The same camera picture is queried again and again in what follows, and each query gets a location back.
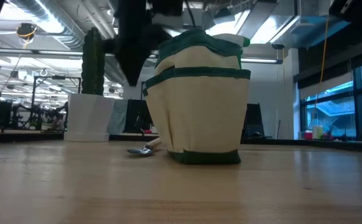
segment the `canvas tool bag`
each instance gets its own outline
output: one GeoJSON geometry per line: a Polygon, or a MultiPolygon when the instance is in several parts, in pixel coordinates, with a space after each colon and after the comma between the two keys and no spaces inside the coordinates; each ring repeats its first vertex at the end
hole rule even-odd
{"type": "Polygon", "coordinates": [[[185,164],[240,163],[238,146],[250,71],[242,48],[202,30],[189,30],[159,47],[155,76],[144,95],[170,156],[185,164]]]}

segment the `window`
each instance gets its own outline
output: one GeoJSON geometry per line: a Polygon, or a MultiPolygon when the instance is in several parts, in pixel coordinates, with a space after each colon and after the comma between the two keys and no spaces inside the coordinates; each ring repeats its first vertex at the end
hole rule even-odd
{"type": "Polygon", "coordinates": [[[312,129],[314,125],[322,125],[323,131],[332,131],[334,136],[356,137],[354,98],[321,102],[317,109],[315,105],[307,105],[307,127],[312,129]]]}
{"type": "MultiPolygon", "coordinates": [[[[319,93],[319,98],[323,98],[323,97],[326,97],[326,96],[333,96],[333,95],[336,95],[336,94],[339,94],[339,93],[344,93],[346,91],[352,91],[353,87],[354,87],[354,84],[353,84],[352,81],[346,82],[344,84],[341,84],[339,86],[333,87],[333,88],[331,88],[329,90],[326,90],[326,91],[323,91],[323,92],[319,93]]],[[[310,101],[310,100],[316,100],[316,99],[317,99],[317,96],[313,95],[313,96],[307,97],[305,100],[310,101]]]]}

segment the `cactus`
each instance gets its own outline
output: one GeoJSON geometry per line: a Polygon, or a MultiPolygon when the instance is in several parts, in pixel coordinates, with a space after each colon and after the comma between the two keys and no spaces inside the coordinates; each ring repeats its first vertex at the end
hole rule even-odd
{"type": "Polygon", "coordinates": [[[103,95],[105,53],[102,38],[96,27],[91,28],[84,38],[83,71],[81,87],[83,94],[103,95]]]}

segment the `white planter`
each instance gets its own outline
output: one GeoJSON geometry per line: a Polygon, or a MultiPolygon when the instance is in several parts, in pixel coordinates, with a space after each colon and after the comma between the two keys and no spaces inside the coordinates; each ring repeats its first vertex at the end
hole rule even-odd
{"type": "Polygon", "coordinates": [[[68,130],[64,140],[80,142],[107,141],[109,119],[114,99],[90,94],[70,94],[68,130]]]}

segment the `wooden table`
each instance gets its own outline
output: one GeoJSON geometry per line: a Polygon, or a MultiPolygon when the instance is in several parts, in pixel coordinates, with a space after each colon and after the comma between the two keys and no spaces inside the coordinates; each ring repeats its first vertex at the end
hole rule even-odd
{"type": "Polygon", "coordinates": [[[143,142],[0,145],[0,224],[362,223],[362,153],[241,146],[237,166],[186,166],[143,142]]]}

